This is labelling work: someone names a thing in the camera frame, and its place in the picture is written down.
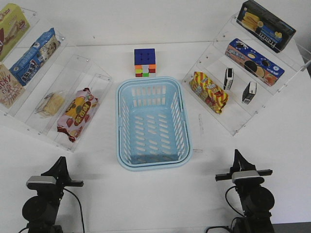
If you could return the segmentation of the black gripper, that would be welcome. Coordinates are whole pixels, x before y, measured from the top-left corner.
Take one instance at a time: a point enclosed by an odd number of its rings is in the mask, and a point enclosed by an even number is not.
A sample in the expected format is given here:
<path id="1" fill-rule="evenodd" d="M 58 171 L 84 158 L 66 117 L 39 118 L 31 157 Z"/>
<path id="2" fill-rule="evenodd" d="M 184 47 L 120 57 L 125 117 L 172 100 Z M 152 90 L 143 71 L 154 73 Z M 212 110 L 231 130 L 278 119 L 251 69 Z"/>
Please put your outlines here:
<path id="1" fill-rule="evenodd" d="M 234 151 L 234 162 L 233 162 L 233 166 L 232 166 L 230 172 L 225 173 L 225 174 L 215 175 L 215 181 L 218 182 L 218 181 L 230 180 L 232 182 L 232 174 L 234 172 L 246 171 L 246 170 L 256 170 L 259 173 L 259 175 L 263 178 L 264 178 L 264 176 L 271 176 L 273 174 L 273 171 L 271 169 L 257 170 L 255 168 L 255 165 L 249 163 L 242 156 L 242 154 L 239 152 L 239 150 L 235 149 L 235 151 Z M 257 186 L 260 186 L 261 183 L 259 183 L 259 181 L 255 180 L 255 179 L 253 179 L 253 180 L 237 181 L 237 183 L 234 185 L 236 187 L 257 187 Z"/>
<path id="2" fill-rule="evenodd" d="M 45 173 L 41 174 L 45 180 L 49 179 L 49 183 L 44 184 L 41 194 L 61 194 L 65 187 L 83 187 L 84 181 L 72 180 L 69 176 L 67 161 L 65 156 L 60 156 L 55 164 Z"/>

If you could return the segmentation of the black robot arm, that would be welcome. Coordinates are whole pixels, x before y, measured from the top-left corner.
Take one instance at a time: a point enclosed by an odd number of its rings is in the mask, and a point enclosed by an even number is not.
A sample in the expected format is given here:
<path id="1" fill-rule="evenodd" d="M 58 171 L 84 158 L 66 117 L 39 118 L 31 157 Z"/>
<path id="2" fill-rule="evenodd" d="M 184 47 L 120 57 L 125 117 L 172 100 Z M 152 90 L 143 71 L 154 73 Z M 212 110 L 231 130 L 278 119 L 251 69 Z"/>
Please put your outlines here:
<path id="1" fill-rule="evenodd" d="M 22 208 L 22 215 L 28 221 L 28 232 L 62 233 L 62 227 L 55 222 L 64 191 L 66 187 L 83 185 L 83 181 L 70 178 L 64 156 L 59 157 L 48 171 L 39 176 L 31 176 L 26 186 L 37 191 L 37 195 L 28 199 Z"/>
<path id="2" fill-rule="evenodd" d="M 273 233 L 270 210 L 275 204 L 273 194 L 265 187 L 264 176 L 272 175 L 271 169 L 257 170 L 235 149 L 234 162 L 229 172 L 215 176 L 216 181 L 231 180 L 239 195 L 243 213 L 233 220 L 231 233 Z"/>

